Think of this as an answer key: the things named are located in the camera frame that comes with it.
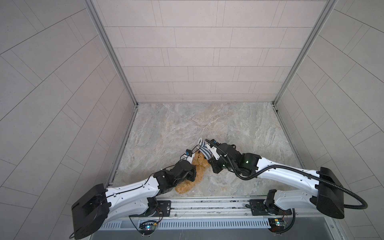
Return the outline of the blue white striped knit sweater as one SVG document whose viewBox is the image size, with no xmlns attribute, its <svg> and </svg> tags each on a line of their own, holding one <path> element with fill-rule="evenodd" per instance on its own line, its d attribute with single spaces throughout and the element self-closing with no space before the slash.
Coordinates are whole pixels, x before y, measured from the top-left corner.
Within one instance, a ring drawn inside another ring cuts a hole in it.
<svg viewBox="0 0 384 240">
<path fill-rule="evenodd" d="M 203 140 L 203 138 L 199 138 L 198 140 L 198 145 L 200 146 L 199 151 L 204 155 L 206 160 L 209 160 L 212 158 L 213 153 L 211 151 L 210 145 Z"/>
</svg>

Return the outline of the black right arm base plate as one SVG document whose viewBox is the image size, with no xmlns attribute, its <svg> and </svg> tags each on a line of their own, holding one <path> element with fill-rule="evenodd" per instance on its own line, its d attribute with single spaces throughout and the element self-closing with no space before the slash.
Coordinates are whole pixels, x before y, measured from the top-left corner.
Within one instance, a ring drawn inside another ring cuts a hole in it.
<svg viewBox="0 0 384 240">
<path fill-rule="evenodd" d="M 275 205 L 274 200 L 250 200 L 246 204 L 246 208 L 250 209 L 253 216 L 282 216 L 292 215 L 292 210 L 282 210 Z"/>
</svg>

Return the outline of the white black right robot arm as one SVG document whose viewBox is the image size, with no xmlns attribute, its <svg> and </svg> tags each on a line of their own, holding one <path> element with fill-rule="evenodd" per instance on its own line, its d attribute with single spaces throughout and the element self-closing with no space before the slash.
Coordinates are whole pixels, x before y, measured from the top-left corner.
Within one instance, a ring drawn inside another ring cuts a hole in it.
<svg viewBox="0 0 384 240">
<path fill-rule="evenodd" d="M 329 169 L 317 172 L 293 168 L 256 154 L 241 154 L 234 145 L 219 144 L 215 140 L 206 140 L 206 146 L 212 153 L 208 162 L 216 174 L 227 169 L 243 181 L 262 178 L 296 188 L 294 191 L 270 190 L 262 210 L 281 215 L 294 209 L 316 209 L 334 219 L 345 217 L 344 193 L 336 188 L 337 180 Z"/>
</svg>

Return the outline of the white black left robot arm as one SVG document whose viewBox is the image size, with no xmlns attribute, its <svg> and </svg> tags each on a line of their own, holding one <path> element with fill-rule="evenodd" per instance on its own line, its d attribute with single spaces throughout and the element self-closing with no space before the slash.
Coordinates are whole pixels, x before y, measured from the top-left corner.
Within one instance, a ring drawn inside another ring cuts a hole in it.
<svg viewBox="0 0 384 240">
<path fill-rule="evenodd" d="M 196 176 L 196 166 L 182 160 L 170 170 L 162 169 L 131 185 L 116 188 L 95 185 L 72 205 L 74 232 L 70 237 L 81 240 L 104 223 L 122 217 L 152 215 L 158 207 L 156 196 L 170 192 L 185 180 L 193 182 Z"/>
</svg>

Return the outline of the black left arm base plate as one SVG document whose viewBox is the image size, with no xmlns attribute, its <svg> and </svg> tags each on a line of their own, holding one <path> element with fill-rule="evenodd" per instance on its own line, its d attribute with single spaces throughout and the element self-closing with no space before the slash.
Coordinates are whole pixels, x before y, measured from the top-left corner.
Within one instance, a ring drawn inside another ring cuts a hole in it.
<svg viewBox="0 0 384 240">
<path fill-rule="evenodd" d="M 142 217 L 169 217 L 171 210 L 171 201 L 158 201 L 156 198 L 147 198 L 148 209 L 142 214 Z"/>
</svg>

